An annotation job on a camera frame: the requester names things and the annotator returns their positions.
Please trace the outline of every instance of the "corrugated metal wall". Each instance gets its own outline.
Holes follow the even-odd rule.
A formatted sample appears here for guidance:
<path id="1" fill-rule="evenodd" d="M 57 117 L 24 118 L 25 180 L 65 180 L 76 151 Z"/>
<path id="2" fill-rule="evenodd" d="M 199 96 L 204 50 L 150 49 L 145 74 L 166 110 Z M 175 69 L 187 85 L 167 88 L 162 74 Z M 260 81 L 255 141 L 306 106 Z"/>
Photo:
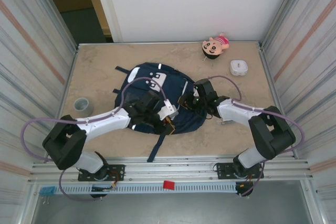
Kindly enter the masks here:
<path id="1" fill-rule="evenodd" d="M 318 195 L 336 223 L 336 0 L 292 0 L 264 41 L 285 113 L 300 123 Z"/>
<path id="2" fill-rule="evenodd" d="M 0 223 L 14 223 L 37 161 L 22 149 L 20 128 L 57 116 L 76 49 L 49 0 L 0 0 L 0 49 Z M 26 131 L 33 152 L 45 154 L 50 127 Z"/>

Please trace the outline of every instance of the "metal frame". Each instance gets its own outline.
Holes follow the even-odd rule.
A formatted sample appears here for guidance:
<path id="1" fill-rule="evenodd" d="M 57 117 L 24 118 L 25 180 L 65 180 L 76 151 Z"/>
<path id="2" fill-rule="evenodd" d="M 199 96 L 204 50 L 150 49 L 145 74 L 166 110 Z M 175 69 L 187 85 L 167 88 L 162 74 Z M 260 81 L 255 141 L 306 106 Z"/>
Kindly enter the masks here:
<path id="1" fill-rule="evenodd" d="M 183 44 L 183 43 L 197 43 L 198 41 L 189 42 L 135 42 L 135 43 L 115 43 L 117 45 L 129 45 L 129 44 Z M 270 86 L 271 94 L 274 98 L 275 105 L 282 111 L 282 107 L 272 81 L 267 61 L 264 53 L 260 49 L 259 43 L 257 44 L 257 49 L 259 50 L 259 55 L 262 61 L 262 65 L 265 70 L 265 74 Z M 59 110 L 61 115 L 64 100 L 69 89 L 70 80 L 74 71 L 74 66 L 77 60 L 77 55 L 71 66 L 71 72 L 67 81 L 67 86 L 65 88 L 65 94 L 62 99 L 62 104 Z M 125 164 L 125 179 L 123 182 L 119 182 L 122 186 L 136 185 L 137 187 L 148 187 L 149 185 L 162 183 L 164 180 L 172 180 L 177 182 L 179 185 L 225 185 L 231 182 L 241 182 L 241 179 L 232 180 L 218 180 L 217 173 L 213 171 L 214 164 L 229 163 L 232 162 L 234 156 L 224 155 L 224 156 L 179 156 L 179 157 L 157 157 L 155 162 L 147 163 L 147 158 L 112 158 L 108 159 L 110 164 Z M 327 223 L 325 216 L 323 215 L 323 209 L 321 208 L 319 200 L 315 197 L 314 191 L 312 190 L 311 180 L 312 174 L 309 169 L 307 160 L 298 159 L 296 152 L 281 154 L 277 158 L 268 161 L 265 165 L 265 178 L 263 181 L 272 180 L 300 180 L 302 185 L 302 190 L 306 198 L 306 202 L 311 214 L 311 218 L 314 224 L 317 223 Z M 58 179 L 60 175 L 60 170 L 52 162 L 46 164 L 34 164 L 32 169 L 32 175 L 28 181 L 29 191 L 27 192 L 25 210 L 20 217 L 18 223 L 31 223 L 37 200 L 39 197 L 38 192 L 44 186 L 56 186 L 58 185 Z M 90 182 L 78 182 L 78 171 L 75 168 L 68 169 L 63 176 L 62 184 L 66 187 L 78 187 L 78 186 L 88 186 L 92 183 Z M 106 182 L 96 182 L 95 185 L 106 185 Z"/>

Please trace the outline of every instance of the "beige table surface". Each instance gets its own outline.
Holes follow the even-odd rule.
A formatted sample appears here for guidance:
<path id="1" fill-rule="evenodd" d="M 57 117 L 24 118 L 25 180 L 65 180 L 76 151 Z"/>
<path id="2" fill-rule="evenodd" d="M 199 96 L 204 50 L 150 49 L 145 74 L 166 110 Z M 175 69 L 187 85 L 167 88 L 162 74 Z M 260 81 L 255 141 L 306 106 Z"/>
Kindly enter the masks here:
<path id="1" fill-rule="evenodd" d="M 93 104 L 92 115 L 112 110 L 116 98 L 112 90 L 119 89 L 126 77 L 114 68 L 121 66 L 132 69 L 144 62 L 167 64 L 195 81 L 222 74 L 232 78 L 240 87 L 243 94 L 242 103 L 262 108 L 273 104 L 255 43 L 233 42 L 219 58 L 202 62 L 203 58 L 199 43 L 82 45 L 63 114 L 70 114 L 73 118 L 79 117 L 73 109 L 73 103 L 79 97 L 86 97 Z M 234 59 L 247 62 L 246 76 L 234 77 L 230 74 L 229 63 Z M 230 82 L 214 79 L 212 84 L 218 95 L 238 97 L 235 87 Z M 253 146 L 249 128 L 237 123 L 220 125 L 218 121 L 217 118 L 206 120 L 195 132 L 167 136 L 157 153 L 158 156 L 238 154 Z M 98 151 L 104 157 L 148 156 L 157 139 L 157 135 L 123 129 L 87 142 L 85 149 Z"/>

